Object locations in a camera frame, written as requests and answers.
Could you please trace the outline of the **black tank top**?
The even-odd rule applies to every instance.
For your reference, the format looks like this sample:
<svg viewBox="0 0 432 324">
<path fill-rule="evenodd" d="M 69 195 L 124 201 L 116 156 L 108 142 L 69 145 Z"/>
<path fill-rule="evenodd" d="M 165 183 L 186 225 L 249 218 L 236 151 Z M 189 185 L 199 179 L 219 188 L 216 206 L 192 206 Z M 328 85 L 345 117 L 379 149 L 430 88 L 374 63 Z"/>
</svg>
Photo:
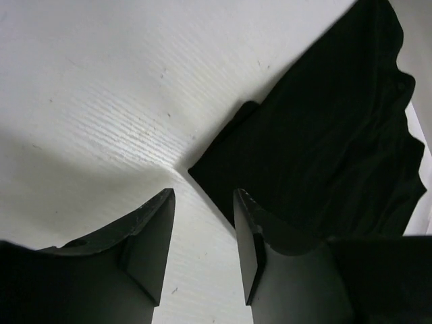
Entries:
<svg viewBox="0 0 432 324">
<path fill-rule="evenodd" d="M 415 81 L 396 63 L 403 38 L 388 1 L 355 2 L 189 174 L 228 221 L 241 188 L 321 238 L 401 236 L 425 193 L 425 147 L 405 113 Z"/>
</svg>

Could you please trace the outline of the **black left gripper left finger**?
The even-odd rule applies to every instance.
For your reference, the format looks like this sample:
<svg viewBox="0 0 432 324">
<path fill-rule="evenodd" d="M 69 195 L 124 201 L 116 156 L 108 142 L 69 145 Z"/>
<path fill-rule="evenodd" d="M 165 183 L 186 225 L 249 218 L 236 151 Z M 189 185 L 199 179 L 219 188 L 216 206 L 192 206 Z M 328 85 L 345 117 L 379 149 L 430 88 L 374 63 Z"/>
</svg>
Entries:
<svg viewBox="0 0 432 324">
<path fill-rule="evenodd" d="M 1 242 L 2 323 L 150 323 L 159 306 L 175 213 L 160 191 L 64 246 Z"/>
</svg>

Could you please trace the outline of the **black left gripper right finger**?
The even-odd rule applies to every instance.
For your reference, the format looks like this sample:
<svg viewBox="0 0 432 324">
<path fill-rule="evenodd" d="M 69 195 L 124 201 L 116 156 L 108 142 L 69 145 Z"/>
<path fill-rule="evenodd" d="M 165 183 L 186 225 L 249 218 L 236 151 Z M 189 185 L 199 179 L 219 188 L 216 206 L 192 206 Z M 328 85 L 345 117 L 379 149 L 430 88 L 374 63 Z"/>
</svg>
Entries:
<svg viewBox="0 0 432 324">
<path fill-rule="evenodd" d="M 431 237 L 319 239 L 242 189 L 234 219 L 255 323 L 430 323 Z"/>
</svg>

